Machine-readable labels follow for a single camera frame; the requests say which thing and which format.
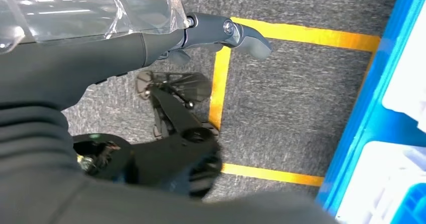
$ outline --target yellow tape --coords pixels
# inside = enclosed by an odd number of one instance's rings
[[[321,186],[324,181],[324,178],[319,176],[302,175],[290,172],[268,170],[233,164],[224,164],[222,172],[225,174],[241,175],[259,179],[275,180],[311,186]]]
[[[241,18],[232,18],[232,20],[234,22],[253,27],[267,38],[279,40],[305,42],[369,52],[375,52],[380,42],[379,37],[364,34],[309,28],[289,24],[271,24],[267,22]],[[209,121],[218,129],[220,129],[222,122],[222,112],[225,100],[230,58],[231,50],[229,48],[225,47],[216,53],[212,93],[210,98]],[[318,176],[302,175],[233,164],[224,164],[222,172],[226,174],[311,186],[321,186],[324,179],[323,177]]]
[[[230,58],[231,50],[228,47],[224,47],[222,50],[216,53],[208,120],[218,130],[221,128],[222,111],[225,101],[225,89],[228,78]]]
[[[242,18],[231,19],[236,23],[258,30],[266,38],[306,42],[367,52],[374,52],[380,43],[380,37],[378,36],[289,24],[272,24]]]

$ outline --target screw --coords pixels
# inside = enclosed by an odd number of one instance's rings
[[[185,25],[185,28],[190,28],[195,25],[195,21],[192,17],[188,17],[183,21],[183,24]]]
[[[232,36],[234,33],[234,24],[230,20],[224,22],[224,31],[228,36]]]

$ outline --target plastic bag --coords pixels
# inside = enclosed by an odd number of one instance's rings
[[[180,0],[0,0],[0,39],[10,46],[19,41],[4,36],[10,27],[27,28],[32,39],[26,41],[61,44],[168,34],[184,29],[185,20]]]

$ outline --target blue bin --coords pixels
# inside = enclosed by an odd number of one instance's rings
[[[426,147],[426,134],[417,128],[417,121],[405,114],[386,109],[382,105],[383,96],[424,1],[397,0],[395,3],[364,87],[316,198],[317,202],[333,216],[336,216],[340,208],[358,160],[368,143],[382,142]],[[380,155],[386,155],[386,150],[378,153],[376,161],[380,161]],[[424,191],[418,190],[418,188],[424,188],[424,185],[416,183],[413,185],[410,191],[407,190],[406,199],[401,202],[401,207],[396,211],[391,223],[426,223],[424,216],[426,199]],[[404,221],[406,218],[412,218],[417,222]]]

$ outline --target black mount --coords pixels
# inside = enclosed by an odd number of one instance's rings
[[[91,168],[87,174],[203,198],[222,169],[219,132],[189,110],[210,96],[210,81],[200,73],[144,71],[138,75],[136,86],[139,96],[153,107],[156,141],[130,145],[113,135],[76,136],[74,149],[78,154],[93,157],[94,163],[99,163],[99,158],[101,163],[108,161],[105,167]],[[109,149],[92,147],[103,153],[95,156],[87,153],[90,148],[83,148],[85,145]]]

